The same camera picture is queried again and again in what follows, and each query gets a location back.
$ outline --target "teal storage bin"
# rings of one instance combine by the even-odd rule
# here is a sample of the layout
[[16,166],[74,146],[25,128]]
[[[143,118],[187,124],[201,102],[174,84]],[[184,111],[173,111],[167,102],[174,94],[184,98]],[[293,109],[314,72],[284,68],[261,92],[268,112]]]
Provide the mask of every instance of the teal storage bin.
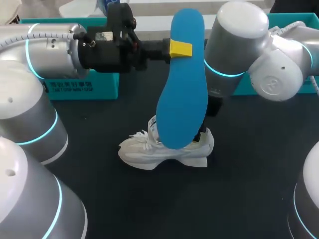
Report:
[[[106,18],[28,18],[20,23],[78,23],[87,29],[105,25]],[[44,85],[51,100],[113,100],[118,97],[119,73],[90,70],[84,79],[45,79]]]
[[[314,13],[270,13],[269,28],[278,26],[283,28],[295,21],[303,21],[308,27],[319,29],[319,19]],[[315,93],[310,79],[306,79],[299,93]],[[256,95],[250,83],[249,74],[246,73],[235,91],[235,95]]]

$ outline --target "black tabletop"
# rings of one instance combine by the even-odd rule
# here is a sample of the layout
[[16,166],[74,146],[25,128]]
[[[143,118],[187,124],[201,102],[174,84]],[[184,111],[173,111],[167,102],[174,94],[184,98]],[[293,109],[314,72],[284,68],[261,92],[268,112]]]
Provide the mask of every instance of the black tabletop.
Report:
[[54,103],[69,146],[49,169],[86,206],[88,239],[290,238],[288,204],[319,141],[317,95],[231,97],[207,119],[215,138],[207,168],[129,167],[118,145],[147,129],[167,76],[167,65],[151,63],[121,76],[115,101]]

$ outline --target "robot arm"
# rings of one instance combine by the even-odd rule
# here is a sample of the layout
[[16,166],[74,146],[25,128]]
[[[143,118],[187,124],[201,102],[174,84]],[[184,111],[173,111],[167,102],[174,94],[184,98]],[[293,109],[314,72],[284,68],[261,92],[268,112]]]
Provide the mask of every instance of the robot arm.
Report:
[[150,58],[169,59],[166,40],[144,47],[135,27],[127,3],[110,6],[107,24],[89,26],[87,32],[75,23],[0,26],[0,61],[18,61],[40,79],[77,79],[89,69],[123,73],[145,70]]
[[284,101],[304,80],[319,74],[319,31],[296,22],[268,30],[267,15],[244,1],[221,7],[205,49],[209,94],[223,98],[236,90],[244,73],[263,98]]

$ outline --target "white surface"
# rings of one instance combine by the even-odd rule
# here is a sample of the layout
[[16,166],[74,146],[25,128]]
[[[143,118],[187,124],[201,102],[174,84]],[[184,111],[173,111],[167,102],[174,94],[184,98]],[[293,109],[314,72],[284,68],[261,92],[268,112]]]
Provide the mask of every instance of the white surface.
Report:
[[43,86],[26,66],[0,61],[0,72],[0,120],[18,116],[39,101]]
[[311,149],[304,164],[304,181],[307,191],[319,208],[319,142]]
[[224,4],[217,13],[220,25],[233,35],[259,38],[268,32],[269,20],[265,12],[246,1]]
[[88,17],[95,12],[97,0],[73,0],[59,8],[61,17]]
[[119,157],[128,165],[152,170],[167,159],[176,159],[187,166],[207,167],[207,156],[214,148],[214,138],[207,128],[199,142],[175,150],[166,148],[157,141],[158,132],[155,117],[149,121],[148,132],[138,132],[120,144]]
[[135,3],[165,3],[165,2],[228,2],[228,1],[244,1],[244,0],[130,0],[130,4]]
[[47,165],[49,163],[52,163],[54,162],[55,160],[57,160],[59,157],[61,157],[61,155],[64,153],[64,151],[66,150],[66,148],[68,147],[68,144],[69,144],[69,136],[67,137],[66,139],[66,142],[65,142],[65,145],[63,146],[63,148],[55,155],[53,156],[52,158],[46,160],[46,161],[43,161],[41,162],[42,165]]
[[259,57],[248,72],[255,91],[271,101],[290,99],[304,81],[298,65],[279,49]]
[[[205,30],[213,27],[216,15],[203,15]],[[135,32],[139,31],[169,31],[173,16],[137,16]]]
[[0,0],[0,25],[9,24],[17,16],[21,0]]
[[[14,176],[8,176],[13,170]],[[24,151],[12,141],[0,137],[0,223],[17,203],[25,185],[28,172]]]

